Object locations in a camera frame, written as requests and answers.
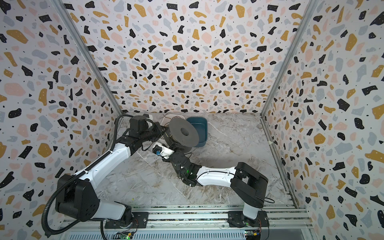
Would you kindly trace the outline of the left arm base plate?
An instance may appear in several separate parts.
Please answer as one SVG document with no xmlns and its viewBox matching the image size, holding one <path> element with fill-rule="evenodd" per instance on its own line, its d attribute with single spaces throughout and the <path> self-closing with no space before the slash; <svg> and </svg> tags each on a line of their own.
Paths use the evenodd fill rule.
<svg viewBox="0 0 384 240">
<path fill-rule="evenodd" d="M 132 212 L 123 216 L 121 220 L 109 220 L 105 223 L 105 229 L 135 230 L 145 229 L 149 219 L 148 212 Z"/>
</svg>

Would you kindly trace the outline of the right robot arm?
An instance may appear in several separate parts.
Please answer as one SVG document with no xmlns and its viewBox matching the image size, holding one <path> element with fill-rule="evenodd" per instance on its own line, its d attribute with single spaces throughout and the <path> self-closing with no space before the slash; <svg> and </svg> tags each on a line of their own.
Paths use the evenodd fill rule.
<svg viewBox="0 0 384 240">
<path fill-rule="evenodd" d="M 173 150 L 154 150 L 164 162 L 171 163 L 177 176 L 189 187 L 219 186 L 232 189 L 243 201 L 242 213 L 230 213 L 231 227 L 254 227 L 262 222 L 257 219 L 265 205 L 268 178 L 246 163 L 226 169 L 208 168 L 194 164 L 185 153 Z"/>
</svg>

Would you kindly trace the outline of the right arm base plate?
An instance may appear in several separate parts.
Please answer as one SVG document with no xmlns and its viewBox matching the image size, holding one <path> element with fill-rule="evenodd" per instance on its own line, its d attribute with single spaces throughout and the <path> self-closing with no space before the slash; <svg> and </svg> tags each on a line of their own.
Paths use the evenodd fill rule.
<svg viewBox="0 0 384 240">
<path fill-rule="evenodd" d="M 244 216 L 241 211 L 229 211 L 228 223 L 231 228 L 244 228 L 244 227 L 269 227 L 269 218 L 265 211 L 258 211 L 257 217 L 252 220 Z"/>
</svg>

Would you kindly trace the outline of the grey cable spool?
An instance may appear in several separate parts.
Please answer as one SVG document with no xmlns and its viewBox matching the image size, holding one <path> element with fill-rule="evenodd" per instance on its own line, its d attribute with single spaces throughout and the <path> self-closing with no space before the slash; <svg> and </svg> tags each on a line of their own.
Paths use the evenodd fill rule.
<svg viewBox="0 0 384 240">
<path fill-rule="evenodd" d="M 199 143 L 197 130 L 181 118 L 174 118 L 169 122 L 164 138 L 171 150 L 183 153 L 188 153 Z"/>
</svg>

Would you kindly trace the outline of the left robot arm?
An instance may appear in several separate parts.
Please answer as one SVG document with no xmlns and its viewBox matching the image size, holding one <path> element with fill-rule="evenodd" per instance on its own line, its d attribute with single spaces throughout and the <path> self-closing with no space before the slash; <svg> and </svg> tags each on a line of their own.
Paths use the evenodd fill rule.
<svg viewBox="0 0 384 240">
<path fill-rule="evenodd" d="M 76 174 L 59 179 L 55 197 L 55 210 L 58 213 L 78 222 L 111 220 L 122 227 L 132 224 L 134 217 L 130 206 L 102 201 L 96 189 L 119 164 L 142 149 L 144 143 L 159 140 L 165 129 L 149 115 L 126 117 L 129 118 L 129 128 L 121 137 L 114 136 L 112 146 L 105 154 Z"/>
</svg>

